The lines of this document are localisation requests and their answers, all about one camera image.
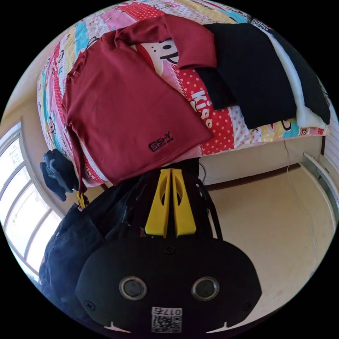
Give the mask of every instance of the sticker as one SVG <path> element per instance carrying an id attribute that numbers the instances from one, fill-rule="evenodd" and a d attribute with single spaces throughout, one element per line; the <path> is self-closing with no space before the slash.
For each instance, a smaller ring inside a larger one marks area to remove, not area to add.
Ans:
<path id="1" fill-rule="evenodd" d="M 182 308 L 152 307 L 152 332 L 181 333 Z"/>

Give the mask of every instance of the yellow clip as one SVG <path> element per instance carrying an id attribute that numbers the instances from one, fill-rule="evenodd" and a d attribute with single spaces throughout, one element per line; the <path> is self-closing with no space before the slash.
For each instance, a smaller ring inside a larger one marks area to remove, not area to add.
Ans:
<path id="1" fill-rule="evenodd" d="M 176 236 L 194 234 L 197 228 L 180 169 L 172 169 L 172 186 Z"/>
<path id="2" fill-rule="evenodd" d="M 86 206 L 85 206 L 85 201 L 84 201 L 84 195 L 81 193 L 81 196 L 80 196 L 78 192 L 77 196 L 78 196 L 79 206 L 82 208 L 85 208 Z"/>
<path id="3" fill-rule="evenodd" d="M 170 207 L 171 169 L 162 169 L 155 196 L 147 219 L 145 232 L 149 235 L 166 238 L 168 210 Z"/>

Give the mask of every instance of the window pane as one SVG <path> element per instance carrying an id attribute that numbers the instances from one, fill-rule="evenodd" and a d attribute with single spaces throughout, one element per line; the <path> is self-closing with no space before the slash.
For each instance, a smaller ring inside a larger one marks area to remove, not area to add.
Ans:
<path id="1" fill-rule="evenodd" d="M 15 259 L 17 260 L 17 262 L 19 263 L 20 267 L 22 268 L 22 270 L 25 272 L 26 275 L 31 275 L 35 281 L 39 281 L 39 277 L 32 272 L 25 264 L 22 260 L 19 259 L 19 257 L 13 252 L 13 250 L 11 249 Z"/>
<path id="2" fill-rule="evenodd" d="M 39 271 L 46 245 L 57 229 L 60 221 L 61 218 L 52 211 L 34 237 L 28 252 L 27 262 L 37 271 Z"/>
<path id="3" fill-rule="evenodd" d="M 48 210 L 49 207 L 33 184 L 15 204 L 8 220 L 6 234 L 22 256 L 35 226 Z"/>
<path id="4" fill-rule="evenodd" d="M 0 156 L 0 190 L 3 188 L 4 183 L 10 177 L 15 168 L 23 161 L 24 159 L 21 154 L 19 139 L 16 139 Z"/>
<path id="5" fill-rule="evenodd" d="M 0 221 L 4 224 L 8 210 L 14 199 L 17 197 L 22 188 L 28 183 L 30 177 L 24 166 L 11 180 L 0 200 Z"/>

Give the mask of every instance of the long sleeve shirt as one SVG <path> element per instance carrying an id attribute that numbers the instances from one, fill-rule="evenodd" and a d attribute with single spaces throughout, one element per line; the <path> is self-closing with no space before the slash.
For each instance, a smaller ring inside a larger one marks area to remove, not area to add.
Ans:
<path id="1" fill-rule="evenodd" d="M 216 67 L 214 35 L 163 15 L 104 34 L 67 75 L 66 129 L 82 182 L 83 148 L 113 185 L 175 160 L 213 134 L 181 93 L 130 46 L 173 39 L 178 68 Z"/>

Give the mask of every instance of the bed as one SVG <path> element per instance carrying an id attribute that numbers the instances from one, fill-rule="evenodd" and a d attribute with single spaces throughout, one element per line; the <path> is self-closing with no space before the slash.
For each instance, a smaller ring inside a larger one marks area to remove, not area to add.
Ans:
<path id="1" fill-rule="evenodd" d="M 95 43 L 106 32 L 126 27 L 143 19 L 161 16 L 164 13 L 185 17 L 200 24 L 251 22 L 258 26 L 264 25 L 242 11 L 210 0 L 127 1 L 100 10 L 77 22 L 68 29 L 56 45 L 38 79 L 38 112 L 49 149 L 57 148 L 73 161 L 61 102 L 65 92 L 66 75 L 79 53 Z M 155 53 L 151 53 L 154 45 L 158 48 Z M 213 132 L 213 139 L 194 147 L 177 161 L 261 146 L 281 140 L 329 135 L 328 126 L 325 129 L 299 128 L 295 119 L 248 130 L 239 106 L 219 111 L 213 110 L 210 97 L 198 74 L 194 70 L 178 70 L 178 53 L 172 40 L 156 44 L 144 43 L 132 47 L 142 54 L 164 81 L 190 102 L 196 114 Z M 324 88 L 323 92 L 330 109 L 333 110 Z M 85 185 L 91 187 L 106 183 L 107 179 L 90 154 L 83 145 L 82 148 L 85 156 Z"/>

